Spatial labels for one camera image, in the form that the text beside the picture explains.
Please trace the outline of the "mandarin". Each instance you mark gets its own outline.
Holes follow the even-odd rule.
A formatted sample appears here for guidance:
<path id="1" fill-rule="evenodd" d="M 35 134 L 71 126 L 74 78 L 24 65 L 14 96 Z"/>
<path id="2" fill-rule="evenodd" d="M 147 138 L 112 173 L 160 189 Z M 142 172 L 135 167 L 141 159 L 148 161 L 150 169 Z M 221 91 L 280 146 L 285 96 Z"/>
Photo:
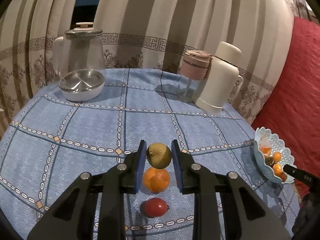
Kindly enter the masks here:
<path id="1" fill-rule="evenodd" d="M 170 184 L 170 174 L 165 169 L 148 168 L 143 175 L 144 187 L 152 193 L 160 193 Z"/>

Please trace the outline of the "yellowish green small fruit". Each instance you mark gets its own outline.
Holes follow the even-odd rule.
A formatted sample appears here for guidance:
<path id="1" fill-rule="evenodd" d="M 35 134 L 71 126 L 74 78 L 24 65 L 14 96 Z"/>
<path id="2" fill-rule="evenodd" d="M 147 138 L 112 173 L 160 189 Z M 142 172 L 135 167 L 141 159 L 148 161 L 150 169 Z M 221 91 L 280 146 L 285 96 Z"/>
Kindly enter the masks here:
<path id="1" fill-rule="evenodd" d="M 156 169 L 165 169 L 172 159 L 171 150 L 160 142 L 149 145 L 146 156 L 149 164 Z"/>

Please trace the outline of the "mandarin carried to basket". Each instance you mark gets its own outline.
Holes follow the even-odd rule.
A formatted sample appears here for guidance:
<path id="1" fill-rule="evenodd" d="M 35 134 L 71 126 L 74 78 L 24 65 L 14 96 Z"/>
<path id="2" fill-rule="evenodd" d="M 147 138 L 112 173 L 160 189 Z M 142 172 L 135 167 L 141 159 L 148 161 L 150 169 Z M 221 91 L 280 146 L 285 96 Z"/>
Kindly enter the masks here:
<path id="1" fill-rule="evenodd" d="M 278 177 L 280 177 L 280 175 L 283 172 L 283 168 L 280 164 L 274 164 L 272 169 L 273 169 L 274 175 Z"/>

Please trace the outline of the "light blue lattice fruit basket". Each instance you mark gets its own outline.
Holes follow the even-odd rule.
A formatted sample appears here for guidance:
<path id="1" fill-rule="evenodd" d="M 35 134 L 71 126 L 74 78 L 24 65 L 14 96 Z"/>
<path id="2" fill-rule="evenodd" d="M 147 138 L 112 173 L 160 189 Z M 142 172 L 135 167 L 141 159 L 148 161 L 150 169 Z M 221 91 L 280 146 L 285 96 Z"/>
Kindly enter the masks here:
<path id="1" fill-rule="evenodd" d="M 255 130 L 254 157 L 261 173 L 276 184 L 293 184 L 295 179 L 284 171 L 285 165 L 294 165 L 295 159 L 284 140 L 270 129 L 261 127 Z"/>

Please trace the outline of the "small orange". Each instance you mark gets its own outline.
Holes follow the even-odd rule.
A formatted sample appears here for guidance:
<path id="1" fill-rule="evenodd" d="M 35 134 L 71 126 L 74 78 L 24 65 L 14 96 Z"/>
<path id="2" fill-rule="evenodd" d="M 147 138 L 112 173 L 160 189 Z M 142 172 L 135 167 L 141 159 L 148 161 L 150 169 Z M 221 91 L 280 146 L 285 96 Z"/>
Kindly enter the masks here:
<path id="1" fill-rule="evenodd" d="M 285 172 L 281 172 L 281 174 L 279 175 L 279 177 L 281 178 L 281 181 L 284 183 L 287 180 L 287 174 Z"/>

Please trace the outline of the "dark brown passion fruit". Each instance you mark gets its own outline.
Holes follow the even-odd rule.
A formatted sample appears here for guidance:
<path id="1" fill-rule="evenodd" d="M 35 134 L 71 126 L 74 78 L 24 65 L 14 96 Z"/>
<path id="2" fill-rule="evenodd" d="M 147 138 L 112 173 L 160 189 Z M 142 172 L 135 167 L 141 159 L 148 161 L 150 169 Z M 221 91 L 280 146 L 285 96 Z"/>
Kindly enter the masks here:
<path id="1" fill-rule="evenodd" d="M 265 158 L 265 164 L 272 168 L 275 164 L 274 158 L 273 157 Z"/>

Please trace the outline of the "red cherry tomato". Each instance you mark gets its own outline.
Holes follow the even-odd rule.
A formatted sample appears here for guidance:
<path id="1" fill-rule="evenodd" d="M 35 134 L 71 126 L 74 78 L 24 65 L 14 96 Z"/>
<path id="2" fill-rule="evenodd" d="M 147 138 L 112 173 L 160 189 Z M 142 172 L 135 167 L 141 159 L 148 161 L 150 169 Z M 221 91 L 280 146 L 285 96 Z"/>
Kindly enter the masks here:
<path id="1" fill-rule="evenodd" d="M 151 198 L 142 202 L 140 213 L 148 218 L 161 217 L 170 209 L 167 202 L 161 198 Z"/>

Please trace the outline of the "blue checked tablecloth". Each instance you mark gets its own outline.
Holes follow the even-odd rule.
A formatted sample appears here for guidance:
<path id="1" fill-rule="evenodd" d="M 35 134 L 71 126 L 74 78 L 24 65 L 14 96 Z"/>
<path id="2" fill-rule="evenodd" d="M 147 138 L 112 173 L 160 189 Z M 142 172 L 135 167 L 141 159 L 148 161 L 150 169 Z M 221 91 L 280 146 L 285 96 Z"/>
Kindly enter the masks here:
<path id="1" fill-rule="evenodd" d="M 93 100 L 69 102 L 58 85 L 50 85 L 14 114 L 1 139 L 1 209 L 18 235 L 26 239 L 82 172 L 108 171 L 141 140 L 177 140 L 212 172 L 238 173 L 291 230 L 297 195 L 292 185 L 273 184 L 257 170 L 253 128 L 231 105 L 213 115 L 181 102 L 178 81 L 155 69 L 109 69 Z"/>

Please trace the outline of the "cream thermos flask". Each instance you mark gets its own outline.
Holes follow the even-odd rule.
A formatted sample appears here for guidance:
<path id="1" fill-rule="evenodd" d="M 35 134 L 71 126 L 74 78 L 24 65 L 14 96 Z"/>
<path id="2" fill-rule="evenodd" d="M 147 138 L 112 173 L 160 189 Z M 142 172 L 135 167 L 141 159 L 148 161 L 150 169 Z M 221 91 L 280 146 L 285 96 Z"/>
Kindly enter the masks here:
<path id="1" fill-rule="evenodd" d="M 228 99 L 237 96 L 244 82 L 238 69 L 241 60 L 239 48 L 227 42 L 219 43 L 207 75 L 193 95 L 197 107 L 208 113 L 219 114 Z"/>

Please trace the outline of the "pink lidded glass cup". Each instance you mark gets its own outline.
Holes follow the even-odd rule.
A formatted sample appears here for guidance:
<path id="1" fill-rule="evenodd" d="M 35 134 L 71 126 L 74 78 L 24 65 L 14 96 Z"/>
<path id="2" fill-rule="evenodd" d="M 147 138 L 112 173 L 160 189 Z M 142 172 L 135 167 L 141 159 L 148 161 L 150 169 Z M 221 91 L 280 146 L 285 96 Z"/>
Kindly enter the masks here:
<path id="1" fill-rule="evenodd" d="M 212 55 L 202 50 L 187 50 L 180 67 L 180 79 L 176 95 L 180 101 L 192 102 L 199 83 L 204 79 Z"/>

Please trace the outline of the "glass electric kettle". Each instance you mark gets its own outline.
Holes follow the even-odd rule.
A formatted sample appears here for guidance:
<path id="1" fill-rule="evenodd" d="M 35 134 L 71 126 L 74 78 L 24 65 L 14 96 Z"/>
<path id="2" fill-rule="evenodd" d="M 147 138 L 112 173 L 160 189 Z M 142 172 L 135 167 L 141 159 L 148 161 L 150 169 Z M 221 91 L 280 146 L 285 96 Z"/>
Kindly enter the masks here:
<path id="1" fill-rule="evenodd" d="M 71 102 L 91 100 L 103 90 L 106 66 L 102 34 L 92 22 L 78 22 L 53 42 L 53 68 L 59 88 Z"/>

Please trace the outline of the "beige patterned curtain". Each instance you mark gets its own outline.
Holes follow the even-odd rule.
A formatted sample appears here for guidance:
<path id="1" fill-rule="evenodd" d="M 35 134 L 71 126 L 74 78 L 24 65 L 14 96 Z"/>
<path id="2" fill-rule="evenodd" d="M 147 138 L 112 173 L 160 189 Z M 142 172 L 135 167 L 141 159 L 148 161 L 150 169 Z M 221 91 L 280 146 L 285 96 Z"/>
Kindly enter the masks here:
<path id="1" fill-rule="evenodd" d="M 189 49 L 225 41 L 243 54 L 233 107 L 252 123 L 271 96 L 305 0 L 7 0 L 1 16 L 1 131 L 55 79 L 53 41 L 80 21 L 103 30 L 107 68 L 177 73 Z"/>

